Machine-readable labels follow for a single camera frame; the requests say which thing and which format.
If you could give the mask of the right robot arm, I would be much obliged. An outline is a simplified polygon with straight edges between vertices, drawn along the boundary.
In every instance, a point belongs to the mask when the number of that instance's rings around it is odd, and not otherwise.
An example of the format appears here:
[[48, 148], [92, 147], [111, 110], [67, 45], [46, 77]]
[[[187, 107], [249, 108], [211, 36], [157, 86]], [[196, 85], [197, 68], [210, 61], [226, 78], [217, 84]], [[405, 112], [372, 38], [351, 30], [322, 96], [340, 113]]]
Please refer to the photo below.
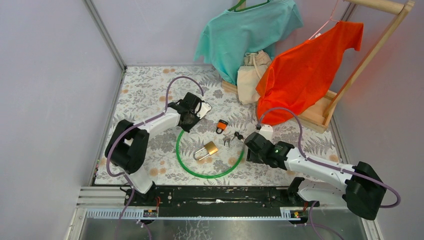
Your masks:
[[256, 162], [309, 175], [317, 183], [301, 180], [287, 191], [287, 201], [299, 206], [304, 201], [347, 206], [355, 215], [375, 220], [387, 191], [381, 178], [366, 162], [357, 165], [310, 160], [294, 145], [279, 141], [273, 144], [258, 132], [251, 133], [243, 143]]

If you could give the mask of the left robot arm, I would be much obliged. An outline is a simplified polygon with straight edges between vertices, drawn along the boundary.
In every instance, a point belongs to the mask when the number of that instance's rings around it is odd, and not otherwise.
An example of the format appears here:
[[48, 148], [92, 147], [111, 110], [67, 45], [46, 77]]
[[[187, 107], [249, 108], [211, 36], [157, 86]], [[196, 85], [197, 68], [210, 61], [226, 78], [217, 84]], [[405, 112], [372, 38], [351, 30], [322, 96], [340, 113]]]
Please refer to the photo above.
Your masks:
[[189, 132], [211, 110], [209, 103], [188, 92], [183, 99], [168, 103], [165, 111], [142, 123], [126, 119], [118, 122], [104, 156], [123, 170], [142, 205], [148, 206], [155, 200], [155, 192], [151, 189], [154, 182], [143, 167], [149, 140], [174, 127]]

